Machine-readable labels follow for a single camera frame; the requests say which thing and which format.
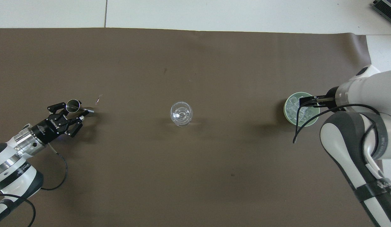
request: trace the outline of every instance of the white robotic arm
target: white robotic arm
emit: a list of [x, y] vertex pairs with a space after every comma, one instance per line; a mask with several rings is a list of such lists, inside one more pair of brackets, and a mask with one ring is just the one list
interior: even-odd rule
[[9, 195], [0, 200], [0, 221], [42, 187], [43, 175], [27, 159], [60, 135], [74, 137], [83, 126], [84, 116], [90, 111], [84, 109], [75, 118], [67, 119], [68, 113], [80, 109], [80, 102], [71, 101], [75, 104], [71, 107], [64, 102], [48, 106], [50, 115], [46, 119], [34, 126], [26, 125], [8, 142], [0, 143], [0, 192]]
[[378, 72], [367, 66], [334, 88], [330, 93], [335, 103], [329, 106], [364, 104], [379, 115], [360, 106], [346, 107], [325, 121], [320, 139], [373, 223], [391, 227], [391, 182], [374, 162], [391, 159], [391, 71]]

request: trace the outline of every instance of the brown mat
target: brown mat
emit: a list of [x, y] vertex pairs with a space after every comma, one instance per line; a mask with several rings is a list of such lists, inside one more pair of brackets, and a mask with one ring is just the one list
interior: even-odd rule
[[[0, 142], [45, 108], [94, 106], [52, 145], [69, 177], [31, 197], [34, 226], [373, 226], [319, 131], [283, 116], [294, 92], [323, 95], [370, 63], [365, 36], [145, 29], [0, 29]], [[97, 97], [103, 94], [98, 105]], [[194, 110], [187, 128], [174, 102]], [[64, 167], [30, 162], [45, 187]], [[0, 226], [23, 226], [22, 204]]]

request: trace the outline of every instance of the wine glass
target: wine glass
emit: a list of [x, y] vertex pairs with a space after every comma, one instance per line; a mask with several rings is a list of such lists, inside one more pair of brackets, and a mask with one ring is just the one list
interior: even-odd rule
[[193, 117], [193, 110], [186, 102], [176, 102], [171, 106], [170, 118], [179, 127], [186, 127]]

